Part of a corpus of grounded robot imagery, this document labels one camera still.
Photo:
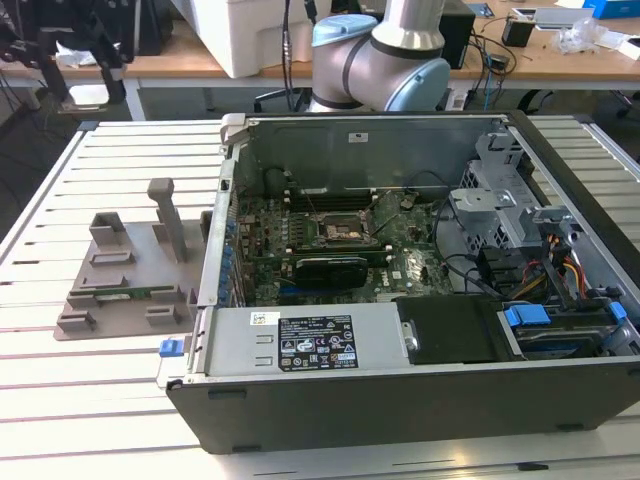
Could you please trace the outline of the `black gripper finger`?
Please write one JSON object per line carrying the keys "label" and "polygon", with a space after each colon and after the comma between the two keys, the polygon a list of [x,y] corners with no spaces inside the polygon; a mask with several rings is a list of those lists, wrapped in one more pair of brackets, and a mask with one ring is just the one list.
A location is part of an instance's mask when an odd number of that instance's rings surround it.
{"label": "black gripper finger", "polygon": [[120,104],[125,100],[123,83],[124,63],[118,49],[106,32],[101,31],[94,45],[94,59],[100,67],[101,76],[108,93],[108,104]]}
{"label": "black gripper finger", "polygon": [[69,90],[55,59],[48,53],[47,45],[47,33],[38,30],[32,47],[31,66],[41,72],[54,96],[61,103],[66,103],[69,100]]}

